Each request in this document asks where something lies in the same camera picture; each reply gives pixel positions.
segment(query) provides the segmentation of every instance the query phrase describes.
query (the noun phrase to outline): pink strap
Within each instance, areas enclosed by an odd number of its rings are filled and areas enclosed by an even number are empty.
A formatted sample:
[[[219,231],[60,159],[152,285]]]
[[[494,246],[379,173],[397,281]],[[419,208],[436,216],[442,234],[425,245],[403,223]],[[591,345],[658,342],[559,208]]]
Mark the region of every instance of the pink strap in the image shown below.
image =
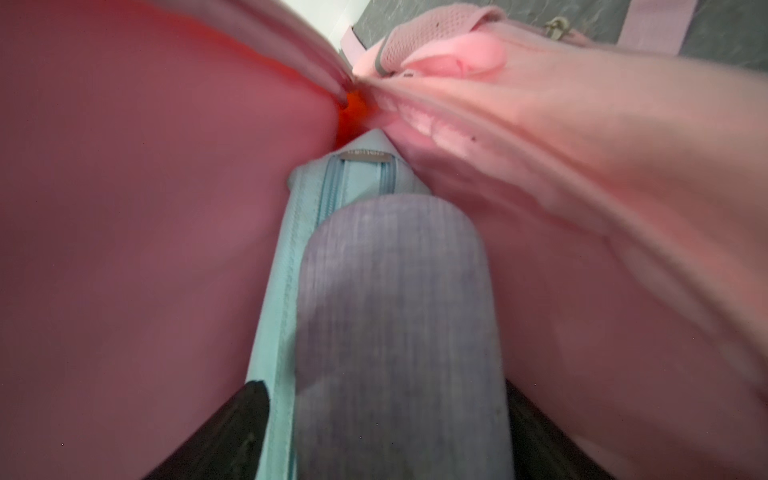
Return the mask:
[[[346,56],[350,65],[356,64],[360,57],[362,57],[362,54],[366,53],[366,48],[362,46],[357,35],[352,31],[352,27],[346,29],[340,43],[341,51],[344,52],[344,56]]]
[[[619,46],[677,55],[696,10],[697,0],[632,0]]]

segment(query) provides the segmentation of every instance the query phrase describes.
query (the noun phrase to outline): pink backpack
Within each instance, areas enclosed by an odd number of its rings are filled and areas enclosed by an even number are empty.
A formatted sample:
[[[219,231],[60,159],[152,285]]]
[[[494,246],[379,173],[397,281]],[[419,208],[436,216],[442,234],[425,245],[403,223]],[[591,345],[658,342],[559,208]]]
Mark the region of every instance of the pink backpack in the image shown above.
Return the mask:
[[[505,375],[581,449],[768,478],[764,76],[467,5],[356,78],[272,0],[12,2],[0,45],[6,478],[171,454],[243,383],[289,172],[374,127],[474,221]]]

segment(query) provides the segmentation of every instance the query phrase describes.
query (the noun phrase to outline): white wall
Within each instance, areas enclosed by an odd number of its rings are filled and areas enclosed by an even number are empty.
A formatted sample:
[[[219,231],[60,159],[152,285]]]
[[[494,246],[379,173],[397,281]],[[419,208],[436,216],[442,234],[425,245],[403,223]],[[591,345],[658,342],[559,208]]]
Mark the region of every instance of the white wall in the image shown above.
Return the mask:
[[[354,25],[370,0],[283,0],[339,48],[342,35]]]

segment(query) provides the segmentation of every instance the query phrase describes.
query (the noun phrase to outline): gray marble floor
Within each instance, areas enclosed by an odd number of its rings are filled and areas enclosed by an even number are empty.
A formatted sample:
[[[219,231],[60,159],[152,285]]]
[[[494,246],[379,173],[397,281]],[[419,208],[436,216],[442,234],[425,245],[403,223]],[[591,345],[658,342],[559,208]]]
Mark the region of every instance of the gray marble floor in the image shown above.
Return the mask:
[[[496,4],[509,18],[542,26],[564,15],[590,38],[615,43],[630,0],[464,0]],[[369,47],[392,28],[453,0],[371,0],[353,29]],[[768,0],[700,0],[682,55],[768,71]]]

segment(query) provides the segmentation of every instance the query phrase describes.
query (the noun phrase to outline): blue zipper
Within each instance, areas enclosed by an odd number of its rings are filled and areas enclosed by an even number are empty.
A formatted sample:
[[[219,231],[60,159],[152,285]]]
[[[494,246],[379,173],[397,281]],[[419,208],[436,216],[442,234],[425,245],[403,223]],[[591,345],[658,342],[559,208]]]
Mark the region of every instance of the blue zipper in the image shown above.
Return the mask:
[[[397,181],[397,157],[379,164],[379,195],[395,193]],[[320,191],[320,206],[317,211],[317,225],[338,210],[341,186],[344,180],[346,164],[350,161],[342,160],[339,155],[333,155],[326,165],[326,174],[323,177],[323,189]]]

